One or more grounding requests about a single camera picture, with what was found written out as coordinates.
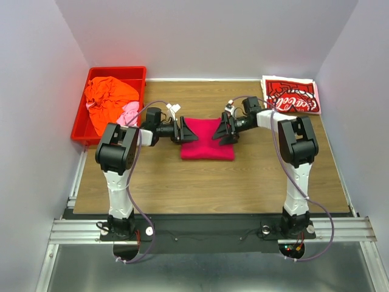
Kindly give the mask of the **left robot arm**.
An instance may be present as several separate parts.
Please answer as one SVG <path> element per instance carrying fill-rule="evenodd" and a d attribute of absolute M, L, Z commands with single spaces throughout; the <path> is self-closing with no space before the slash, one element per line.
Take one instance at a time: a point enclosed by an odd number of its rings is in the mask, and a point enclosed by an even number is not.
<path fill-rule="evenodd" d="M 176 118 L 180 106 L 169 104 L 167 108 L 167 122 L 162 121 L 160 108 L 151 107 L 146 110 L 146 119 L 140 127 L 107 124 L 95 152 L 95 161 L 104 174 L 109 193 L 107 222 L 97 223 L 102 236 L 128 240 L 136 234 L 134 204 L 128 195 L 128 184 L 141 146 L 152 147 L 161 137 L 175 144 L 199 140 L 183 117 Z"/>

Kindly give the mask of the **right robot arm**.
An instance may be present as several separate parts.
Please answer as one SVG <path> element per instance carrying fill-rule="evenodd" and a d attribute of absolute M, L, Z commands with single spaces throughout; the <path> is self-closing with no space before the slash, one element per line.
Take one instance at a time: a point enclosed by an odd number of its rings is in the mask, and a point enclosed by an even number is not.
<path fill-rule="evenodd" d="M 239 134 L 252 128 L 272 131 L 276 154 L 287 176 L 280 232 L 294 237 L 310 225 L 308 184 L 318 143 L 309 117 L 281 114 L 271 105 L 263 108 L 260 101 L 255 96 L 246 97 L 242 101 L 243 116 L 236 117 L 234 100 L 229 100 L 212 139 L 228 145 L 237 143 Z"/>

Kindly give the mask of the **magenta t shirt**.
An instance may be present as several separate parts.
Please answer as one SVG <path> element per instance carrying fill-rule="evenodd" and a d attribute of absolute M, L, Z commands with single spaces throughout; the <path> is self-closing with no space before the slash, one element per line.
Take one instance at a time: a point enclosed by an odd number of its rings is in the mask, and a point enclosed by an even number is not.
<path fill-rule="evenodd" d="M 185 123 L 197 135 L 198 140 L 182 144 L 181 159 L 183 160 L 220 160 L 233 161 L 235 152 L 233 145 L 219 145 L 219 140 L 212 137 L 221 123 L 218 119 L 185 118 Z"/>

